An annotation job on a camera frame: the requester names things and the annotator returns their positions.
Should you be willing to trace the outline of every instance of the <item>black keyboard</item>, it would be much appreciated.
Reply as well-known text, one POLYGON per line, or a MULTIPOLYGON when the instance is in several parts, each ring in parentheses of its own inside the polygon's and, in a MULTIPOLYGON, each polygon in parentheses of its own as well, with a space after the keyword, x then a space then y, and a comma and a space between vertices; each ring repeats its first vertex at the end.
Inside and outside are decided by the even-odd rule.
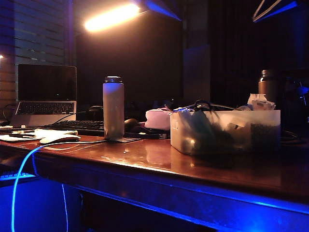
POLYGON ((4 127, 4 128, 0 128, 0 135, 3 135, 3 134, 11 134, 13 131, 29 131, 29 130, 35 130, 37 128, 40 128, 40 127, 25 127, 25 128, 22 128, 22 127, 4 127))
POLYGON ((103 121, 65 120, 43 126, 43 128, 54 130, 75 130, 78 131, 78 134, 82 135, 104 136, 103 121))

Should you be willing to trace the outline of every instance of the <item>window blinds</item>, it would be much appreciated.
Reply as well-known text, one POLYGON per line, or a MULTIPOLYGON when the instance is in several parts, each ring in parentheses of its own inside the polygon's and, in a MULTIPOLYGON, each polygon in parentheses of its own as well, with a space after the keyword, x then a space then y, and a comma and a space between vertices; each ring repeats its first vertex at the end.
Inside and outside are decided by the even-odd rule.
POLYGON ((0 1, 1 112, 18 97, 18 64, 73 65, 70 9, 71 0, 0 1))

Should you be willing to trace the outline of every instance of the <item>keyboard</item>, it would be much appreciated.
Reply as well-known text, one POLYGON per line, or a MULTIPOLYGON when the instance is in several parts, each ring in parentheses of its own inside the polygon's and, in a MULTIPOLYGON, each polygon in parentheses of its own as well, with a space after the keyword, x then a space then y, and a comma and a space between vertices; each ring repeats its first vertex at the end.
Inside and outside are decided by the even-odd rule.
POLYGON ((103 121, 73 121, 65 120, 43 126, 44 129, 75 130, 81 135, 104 136, 103 121))
MULTIPOLYGON (((17 173, 18 171, 4 171, 0 174, 0 181, 15 180, 17 178, 17 173)), ((28 177, 35 177, 35 175, 22 172, 19 176, 19 178, 28 178, 28 177)))
POLYGON ((0 128, 0 135, 3 135, 3 134, 11 134, 13 131, 31 131, 31 130, 35 130, 35 129, 38 129, 40 127, 25 127, 25 128, 22 128, 22 127, 3 127, 3 128, 0 128))
POLYGON ((17 115, 68 115, 73 114, 73 102, 24 102, 21 101, 17 115))

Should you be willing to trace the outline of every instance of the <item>computer mouse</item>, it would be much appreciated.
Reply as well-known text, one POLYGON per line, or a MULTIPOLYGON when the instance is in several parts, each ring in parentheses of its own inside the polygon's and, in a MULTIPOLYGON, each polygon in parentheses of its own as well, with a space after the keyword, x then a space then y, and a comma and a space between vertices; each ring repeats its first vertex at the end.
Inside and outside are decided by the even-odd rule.
POLYGON ((140 124, 135 118, 130 118, 125 121, 125 132, 130 132, 134 127, 138 127, 140 124))
POLYGON ((75 142, 80 140, 81 137, 74 135, 74 134, 59 134, 59 135, 53 135, 48 136, 45 138, 42 138, 40 140, 41 144, 51 144, 51 143, 64 143, 64 142, 75 142))

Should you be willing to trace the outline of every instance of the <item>laptop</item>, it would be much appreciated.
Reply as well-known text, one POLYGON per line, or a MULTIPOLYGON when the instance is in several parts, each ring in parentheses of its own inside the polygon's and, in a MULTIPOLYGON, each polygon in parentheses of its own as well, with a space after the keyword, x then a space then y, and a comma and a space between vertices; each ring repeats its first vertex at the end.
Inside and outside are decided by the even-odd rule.
POLYGON ((18 65, 18 102, 14 127, 39 127, 58 120, 76 120, 76 67, 18 65))

